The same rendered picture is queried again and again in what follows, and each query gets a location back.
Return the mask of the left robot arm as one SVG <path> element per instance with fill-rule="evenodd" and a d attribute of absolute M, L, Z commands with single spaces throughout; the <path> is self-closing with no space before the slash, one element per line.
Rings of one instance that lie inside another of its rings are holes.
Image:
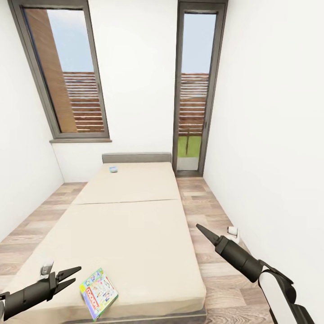
<path fill-rule="evenodd" d="M 75 267 L 59 271 L 57 275 L 51 272 L 54 259 L 44 260 L 35 284 L 23 288 L 13 294 L 4 292 L 0 294 L 0 321 L 4 321 L 46 300 L 50 301 L 54 295 L 71 285 L 76 278 L 62 282 L 72 274 L 81 270 Z"/>

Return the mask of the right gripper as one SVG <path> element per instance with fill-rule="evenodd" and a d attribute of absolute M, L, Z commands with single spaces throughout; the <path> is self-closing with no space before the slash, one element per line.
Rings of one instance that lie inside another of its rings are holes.
<path fill-rule="evenodd" d="M 207 239 L 215 246 L 215 251 L 230 263 L 236 270 L 240 270 L 249 253 L 240 247 L 233 240 L 227 239 L 224 235 L 220 237 L 200 224 L 196 227 L 207 237 Z"/>

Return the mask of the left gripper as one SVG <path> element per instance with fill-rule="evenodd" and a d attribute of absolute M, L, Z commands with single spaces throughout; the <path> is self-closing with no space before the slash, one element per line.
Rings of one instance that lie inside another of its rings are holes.
<path fill-rule="evenodd" d="M 22 312 L 36 306 L 44 300 L 46 300 L 46 302 L 50 301 L 54 295 L 76 281 L 76 278 L 74 278 L 62 282 L 79 270 L 81 270 L 81 267 L 62 270 L 59 271 L 57 275 L 55 275 L 55 272 L 52 272 L 49 274 L 48 278 L 23 288 Z"/>

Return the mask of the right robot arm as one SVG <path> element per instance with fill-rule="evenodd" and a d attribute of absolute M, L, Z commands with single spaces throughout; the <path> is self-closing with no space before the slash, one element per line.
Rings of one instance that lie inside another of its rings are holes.
<path fill-rule="evenodd" d="M 220 237 L 200 224 L 196 227 L 215 246 L 215 251 L 239 270 L 252 283 L 258 280 L 274 324 L 315 324 L 305 307 L 295 304 L 297 293 L 294 282 L 261 259 L 255 259 L 238 245 L 240 228 L 228 227 L 226 237 Z M 263 266 L 268 269 L 263 271 Z"/>

